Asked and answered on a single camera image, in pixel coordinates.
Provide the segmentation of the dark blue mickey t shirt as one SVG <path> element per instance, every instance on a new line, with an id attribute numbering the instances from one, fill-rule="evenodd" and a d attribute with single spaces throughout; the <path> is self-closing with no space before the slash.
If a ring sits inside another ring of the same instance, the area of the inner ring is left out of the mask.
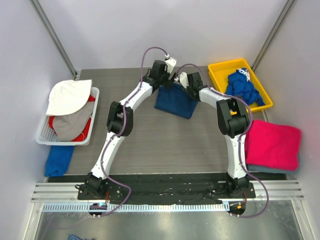
<path id="1" fill-rule="evenodd" d="M 198 101 L 192 99 L 182 85 L 174 83 L 170 89 L 159 87 L 154 108 L 188 120 L 197 105 Z"/>

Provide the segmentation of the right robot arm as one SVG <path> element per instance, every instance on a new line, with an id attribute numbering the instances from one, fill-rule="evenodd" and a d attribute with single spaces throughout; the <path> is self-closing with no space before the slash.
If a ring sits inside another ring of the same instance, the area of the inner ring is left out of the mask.
<path id="1" fill-rule="evenodd" d="M 200 73 L 181 73 L 180 83 L 191 98 L 216 109 L 217 124 L 227 144 L 228 168 L 226 193 L 233 198 L 249 188 L 245 164 L 245 131 L 250 126 L 247 108 L 239 99 L 227 96 L 210 86 L 204 86 Z"/>

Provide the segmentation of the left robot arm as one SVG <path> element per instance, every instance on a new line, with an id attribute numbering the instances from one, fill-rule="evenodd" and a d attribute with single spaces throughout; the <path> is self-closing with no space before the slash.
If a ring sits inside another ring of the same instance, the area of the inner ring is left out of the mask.
<path id="1" fill-rule="evenodd" d="M 84 183 L 75 186 L 79 200 L 100 200 L 105 197 L 111 165 L 125 137 L 133 130 L 135 110 L 160 86 L 173 83 L 174 79 L 170 76 L 176 64 L 177 60 L 172 57 L 164 61 L 155 60 L 152 68 L 140 78 L 137 87 L 127 97 L 111 103 L 106 122 L 106 139 L 98 160 Z"/>

